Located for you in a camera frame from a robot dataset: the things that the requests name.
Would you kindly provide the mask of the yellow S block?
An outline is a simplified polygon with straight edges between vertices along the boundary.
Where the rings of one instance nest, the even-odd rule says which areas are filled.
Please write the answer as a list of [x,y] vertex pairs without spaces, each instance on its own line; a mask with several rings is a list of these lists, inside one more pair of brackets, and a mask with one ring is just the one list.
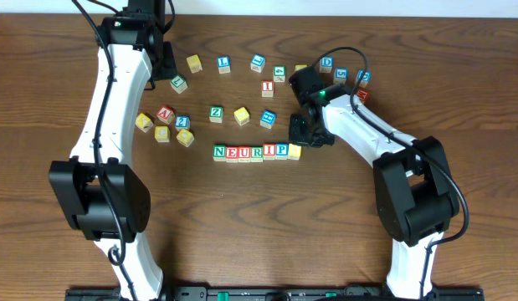
[[289,144],[288,159],[298,161],[301,157],[302,147],[295,144]]

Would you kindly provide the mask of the blue P block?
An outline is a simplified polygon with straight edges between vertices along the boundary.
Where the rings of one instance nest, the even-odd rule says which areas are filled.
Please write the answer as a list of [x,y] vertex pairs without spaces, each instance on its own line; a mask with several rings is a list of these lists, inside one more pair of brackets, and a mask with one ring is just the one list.
[[287,160],[289,153],[289,145],[286,143],[279,143],[275,145],[275,159]]

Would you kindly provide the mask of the red 1 block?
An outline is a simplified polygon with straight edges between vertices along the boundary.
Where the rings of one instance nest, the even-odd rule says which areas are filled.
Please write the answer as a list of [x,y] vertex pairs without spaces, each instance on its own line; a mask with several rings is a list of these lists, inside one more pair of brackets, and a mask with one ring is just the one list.
[[263,159],[274,160],[276,157],[276,144],[263,144]]

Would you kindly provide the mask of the green R block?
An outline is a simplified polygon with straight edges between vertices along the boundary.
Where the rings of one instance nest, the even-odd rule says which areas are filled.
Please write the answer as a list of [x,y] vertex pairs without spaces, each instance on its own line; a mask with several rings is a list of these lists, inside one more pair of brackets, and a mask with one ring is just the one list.
[[264,156],[263,156],[263,148],[261,146],[253,146],[251,148],[251,162],[263,162]]

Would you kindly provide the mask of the red U block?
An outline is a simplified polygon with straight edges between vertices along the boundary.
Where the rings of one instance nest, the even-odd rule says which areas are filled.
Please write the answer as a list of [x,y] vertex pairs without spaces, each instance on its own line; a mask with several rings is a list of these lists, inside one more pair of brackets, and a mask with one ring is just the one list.
[[238,147],[238,162],[239,163],[251,162],[251,147],[250,146],[239,146]]

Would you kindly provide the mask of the red E block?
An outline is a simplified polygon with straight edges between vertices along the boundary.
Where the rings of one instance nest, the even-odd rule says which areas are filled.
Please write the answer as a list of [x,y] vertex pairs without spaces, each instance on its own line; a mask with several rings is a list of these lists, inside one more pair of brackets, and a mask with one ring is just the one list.
[[227,146],[226,147],[225,161],[228,163],[237,163],[238,162],[238,147],[237,146]]

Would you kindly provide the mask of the green N block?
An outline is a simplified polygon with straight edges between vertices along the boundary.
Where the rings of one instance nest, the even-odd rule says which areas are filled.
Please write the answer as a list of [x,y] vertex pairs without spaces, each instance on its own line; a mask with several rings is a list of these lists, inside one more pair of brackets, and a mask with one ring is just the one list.
[[213,160],[214,161],[226,161],[226,149],[225,145],[214,145],[213,146]]

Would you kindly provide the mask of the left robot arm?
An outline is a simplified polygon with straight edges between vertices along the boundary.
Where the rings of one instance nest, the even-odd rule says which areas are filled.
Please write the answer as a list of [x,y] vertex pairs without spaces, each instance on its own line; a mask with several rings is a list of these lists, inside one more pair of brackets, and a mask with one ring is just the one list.
[[132,168],[132,141],[144,91],[176,75],[166,0],[134,1],[95,24],[98,69],[84,128],[67,161],[53,161],[49,182],[65,219],[105,254],[118,288],[69,292],[80,300],[170,300],[146,226],[151,196]]

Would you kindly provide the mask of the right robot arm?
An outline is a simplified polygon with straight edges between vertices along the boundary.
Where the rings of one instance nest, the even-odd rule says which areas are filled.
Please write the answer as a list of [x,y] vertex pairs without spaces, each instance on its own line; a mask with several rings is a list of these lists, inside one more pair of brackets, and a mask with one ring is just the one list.
[[377,214],[392,238],[386,285],[397,298],[426,298],[437,245],[459,213],[442,144],[419,140],[374,115],[343,84],[326,86],[312,67],[289,79],[301,108],[290,122],[290,142],[322,147],[343,139],[372,168]]

